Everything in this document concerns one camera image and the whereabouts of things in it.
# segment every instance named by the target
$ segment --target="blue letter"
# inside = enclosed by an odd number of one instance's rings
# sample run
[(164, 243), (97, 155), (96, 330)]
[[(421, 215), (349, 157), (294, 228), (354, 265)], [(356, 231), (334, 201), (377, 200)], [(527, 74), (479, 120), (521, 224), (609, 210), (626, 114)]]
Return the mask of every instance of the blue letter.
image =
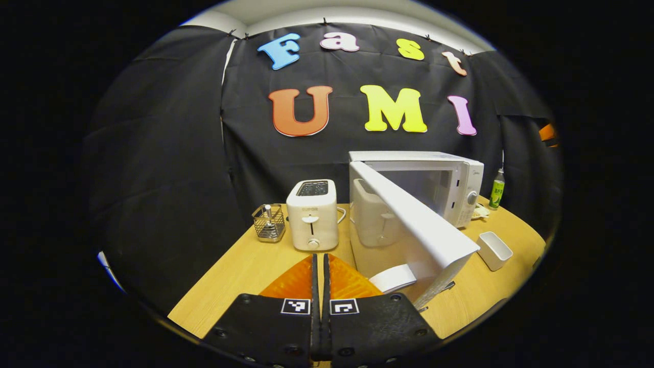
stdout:
[(300, 58), (300, 55), (289, 54), (289, 51), (300, 51), (300, 46), (295, 41), (289, 41), (294, 39), (300, 39), (300, 35), (297, 33), (289, 33), (284, 37), (279, 37), (274, 41), (262, 45), (260, 48), (257, 48), (257, 51), (265, 51), (268, 56), (273, 60), (273, 70), (278, 70), (285, 67), (292, 62), (297, 62)]

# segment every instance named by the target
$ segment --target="cable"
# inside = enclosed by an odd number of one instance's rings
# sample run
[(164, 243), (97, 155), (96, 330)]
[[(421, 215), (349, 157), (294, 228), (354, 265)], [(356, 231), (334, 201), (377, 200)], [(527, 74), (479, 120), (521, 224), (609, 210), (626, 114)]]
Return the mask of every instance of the cable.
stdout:
[(340, 219), (338, 219), (338, 222), (337, 222), (337, 223), (341, 223), (341, 221), (345, 218), (345, 214), (347, 213), (347, 211), (345, 211), (345, 208), (340, 208), (340, 207), (337, 207), (336, 209), (343, 211), (343, 215), (341, 216)]

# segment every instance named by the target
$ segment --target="table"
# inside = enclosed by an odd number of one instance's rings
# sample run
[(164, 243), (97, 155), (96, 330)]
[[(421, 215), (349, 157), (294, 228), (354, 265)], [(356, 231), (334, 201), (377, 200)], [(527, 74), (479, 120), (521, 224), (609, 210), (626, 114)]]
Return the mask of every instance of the table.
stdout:
[[(488, 199), (480, 196), (477, 201), (488, 207)], [(348, 205), (340, 204), (339, 207), (348, 208)], [(285, 205), (283, 212), (284, 216), (288, 213)], [(339, 245), (330, 251), (318, 253), (331, 253), (354, 266), (349, 214), (339, 224)], [(534, 263), (545, 249), (545, 240), (503, 207), (492, 211), (489, 216), (487, 219), (473, 220), (460, 230), (475, 242), (482, 232), (493, 231), (511, 248), (513, 257), (493, 272), (479, 254), (473, 254), (454, 278), (456, 285), (439, 293), (427, 304), (429, 308), (422, 316), (442, 339), (480, 317), (501, 299), (512, 296), (527, 281)], [(259, 242), (254, 227), (251, 227), (186, 293), (168, 318), (203, 338), (238, 294), (259, 294), (279, 275), (311, 253), (293, 247), (288, 228), (279, 243), (270, 244)], [(322, 267), (322, 257), (318, 259)], [(321, 268), (318, 275), (322, 295)]]

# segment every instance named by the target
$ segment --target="green bottle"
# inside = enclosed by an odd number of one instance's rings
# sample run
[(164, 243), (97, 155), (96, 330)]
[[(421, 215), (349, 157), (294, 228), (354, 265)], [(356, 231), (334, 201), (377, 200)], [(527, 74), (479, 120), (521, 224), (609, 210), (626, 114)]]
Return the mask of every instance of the green bottle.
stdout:
[(504, 169), (499, 169), (492, 183), (492, 192), (490, 192), (489, 208), (491, 210), (497, 211), (497, 207), (500, 207), (502, 193), (504, 193)]

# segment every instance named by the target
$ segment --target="white toaster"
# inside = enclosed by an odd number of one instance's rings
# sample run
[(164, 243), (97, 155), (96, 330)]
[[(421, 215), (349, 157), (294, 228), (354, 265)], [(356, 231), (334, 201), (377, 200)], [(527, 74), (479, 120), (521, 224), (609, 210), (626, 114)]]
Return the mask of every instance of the white toaster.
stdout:
[(336, 186), (329, 179), (305, 180), (286, 199), (293, 246), (326, 251), (338, 245)]

